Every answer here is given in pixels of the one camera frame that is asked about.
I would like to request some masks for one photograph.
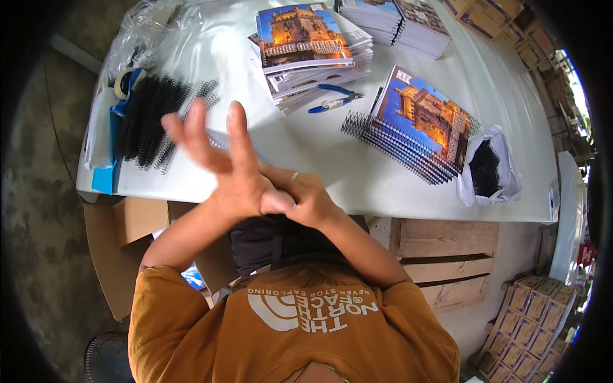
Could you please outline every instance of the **plastic bag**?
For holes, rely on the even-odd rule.
[[[130,8],[105,60],[105,79],[114,81],[122,70],[134,65],[135,57],[146,57],[144,62],[152,67],[168,32],[181,28],[186,8],[182,0],[141,0]]]
[[[474,194],[473,177],[469,165],[473,160],[474,153],[484,140],[490,140],[493,151],[500,158],[498,174],[500,176],[500,186],[502,186],[502,188],[490,197]],[[457,178],[458,199],[468,207],[472,206],[475,202],[483,206],[490,203],[510,203],[512,201],[518,201],[521,198],[521,192],[524,188],[519,178],[519,174],[513,167],[511,151],[504,139],[502,129],[500,126],[494,125],[486,129],[483,133],[473,137],[468,143],[464,168],[462,174]]]

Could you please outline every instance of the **pliers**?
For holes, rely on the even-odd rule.
[[[345,88],[341,88],[336,85],[328,85],[328,84],[319,84],[317,86],[319,89],[327,89],[329,91],[336,91],[339,93],[346,94],[347,97],[344,99],[336,99],[332,101],[324,101],[321,103],[320,107],[311,108],[308,110],[309,113],[321,113],[326,110],[335,109],[338,107],[342,107],[344,104],[348,104],[355,99],[361,99],[364,97],[363,94],[356,93],[354,91],[347,90]]]

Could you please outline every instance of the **concrete floor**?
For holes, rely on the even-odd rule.
[[[133,3],[83,0],[58,33],[102,61]],[[127,323],[113,320],[102,295],[89,257],[83,209],[71,181],[95,81],[93,73],[63,55],[51,50],[44,54],[21,100],[2,179],[2,224],[11,253],[18,255],[10,265],[15,288],[36,340],[67,382],[83,381],[83,353],[92,337],[127,330]],[[49,101],[70,176],[55,140]],[[370,217],[369,223],[373,236],[387,245],[389,219]],[[458,342],[463,362],[485,341],[483,326],[502,302],[500,284],[530,267],[537,228],[502,224],[485,300],[439,317]]]

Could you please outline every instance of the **white table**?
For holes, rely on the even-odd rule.
[[[344,85],[365,98],[329,112],[308,114],[307,109],[323,99],[339,97],[328,93],[285,117],[257,82],[263,75],[253,70],[250,60],[256,58],[246,36],[256,30],[257,10],[295,3],[301,2],[221,0],[203,4],[194,10],[188,30],[166,37],[161,47],[161,71],[194,81],[216,78],[221,84],[221,102],[207,117],[210,129],[224,131],[227,107],[231,100],[239,100],[245,106],[258,153],[272,164],[316,173],[332,199],[348,213],[550,221],[549,187],[557,177],[554,149],[536,87],[517,54],[485,41],[453,20],[442,4],[430,0],[453,39],[441,59],[432,61],[375,44],[371,75]],[[484,129],[493,124],[502,127],[524,185],[520,201],[467,208],[456,197],[456,180],[430,186],[377,149],[341,133],[349,110],[368,113],[394,64],[430,82],[477,118]],[[77,189],[92,192],[91,177],[81,158]],[[133,162],[123,163],[117,194],[201,202],[215,187],[214,177],[179,151],[166,175],[154,169],[139,170]]]

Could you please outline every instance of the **stack of notebooks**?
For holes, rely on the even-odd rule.
[[[432,85],[394,66],[371,113],[349,112],[341,130],[437,185],[462,172],[468,137],[480,128]]]
[[[256,14],[249,36],[260,56],[275,105],[288,115],[326,90],[370,75],[373,38],[322,3],[284,6]]]
[[[394,46],[439,58],[451,43],[445,25],[428,4],[421,0],[396,0],[403,22]]]
[[[402,25],[402,15],[391,0],[339,0],[338,13],[373,36],[373,41],[391,46]]]

